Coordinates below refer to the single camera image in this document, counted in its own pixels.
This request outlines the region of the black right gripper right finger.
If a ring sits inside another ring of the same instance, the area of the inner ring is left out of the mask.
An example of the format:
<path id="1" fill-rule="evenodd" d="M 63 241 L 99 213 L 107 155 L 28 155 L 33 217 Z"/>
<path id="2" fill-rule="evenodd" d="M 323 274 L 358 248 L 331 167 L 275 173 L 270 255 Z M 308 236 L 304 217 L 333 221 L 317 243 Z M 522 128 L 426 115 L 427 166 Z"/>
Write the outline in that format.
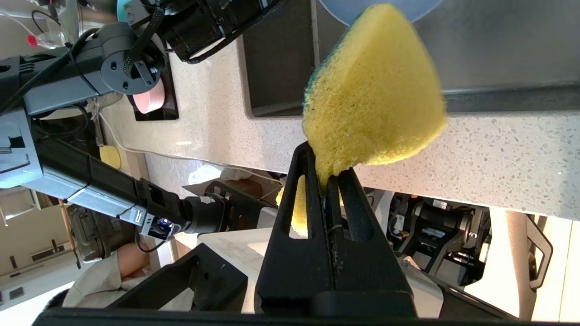
<path id="1" fill-rule="evenodd" d="M 328 180 L 325 226 L 335 289 L 412 293 L 352 168 Z"/>

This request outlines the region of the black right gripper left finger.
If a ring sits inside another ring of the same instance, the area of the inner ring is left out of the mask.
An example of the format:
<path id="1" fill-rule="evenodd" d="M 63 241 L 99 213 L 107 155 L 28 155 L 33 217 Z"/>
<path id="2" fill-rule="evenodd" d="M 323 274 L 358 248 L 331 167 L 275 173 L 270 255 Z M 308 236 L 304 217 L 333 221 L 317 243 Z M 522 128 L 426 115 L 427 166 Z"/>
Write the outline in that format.
<path id="1" fill-rule="evenodd" d="M 298 183 L 305 177 L 306 239 L 290 237 Z M 265 315 L 309 315 L 312 300 L 332 288 L 327 233 L 315 171 L 315 156 L 308 145 L 296 147 L 282 202 L 273 224 L 263 264 L 255 287 L 255 312 Z"/>

